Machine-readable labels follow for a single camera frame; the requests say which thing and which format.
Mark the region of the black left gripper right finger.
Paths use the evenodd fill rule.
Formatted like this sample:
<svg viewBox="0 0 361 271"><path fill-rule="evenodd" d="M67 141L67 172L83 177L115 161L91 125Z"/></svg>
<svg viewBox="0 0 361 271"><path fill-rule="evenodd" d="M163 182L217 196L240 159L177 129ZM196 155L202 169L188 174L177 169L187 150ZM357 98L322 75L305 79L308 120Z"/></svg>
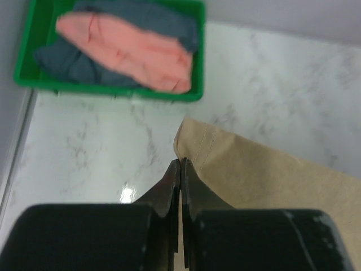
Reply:
<svg viewBox="0 0 361 271"><path fill-rule="evenodd" d="M237 209L181 162L189 270L353 270L332 219L317 209Z"/></svg>

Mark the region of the beige t shirt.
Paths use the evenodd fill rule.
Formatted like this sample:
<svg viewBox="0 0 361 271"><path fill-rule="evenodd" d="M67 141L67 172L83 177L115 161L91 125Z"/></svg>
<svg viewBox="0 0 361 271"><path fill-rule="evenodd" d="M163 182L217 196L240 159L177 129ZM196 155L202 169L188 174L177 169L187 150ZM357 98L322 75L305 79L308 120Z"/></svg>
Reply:
<svg viewBox="0 0 361 271"><path fill-rule="evenodd" d="M174 140L177 160L237 209L317 209L334 222L360 269L360 180L186 118Z"/></svg>

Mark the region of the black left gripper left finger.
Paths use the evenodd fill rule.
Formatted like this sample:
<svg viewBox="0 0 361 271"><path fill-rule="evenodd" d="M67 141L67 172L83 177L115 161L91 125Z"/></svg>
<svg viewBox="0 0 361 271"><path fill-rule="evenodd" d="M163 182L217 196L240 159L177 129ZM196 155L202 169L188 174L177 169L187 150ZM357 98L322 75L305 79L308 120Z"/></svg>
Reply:
<svg viewBox="0 0 361 271"><path fill-rule="evenodd" d="M133 203L38 204L16 220L2 270L173 270L181 164Z"/></svg>

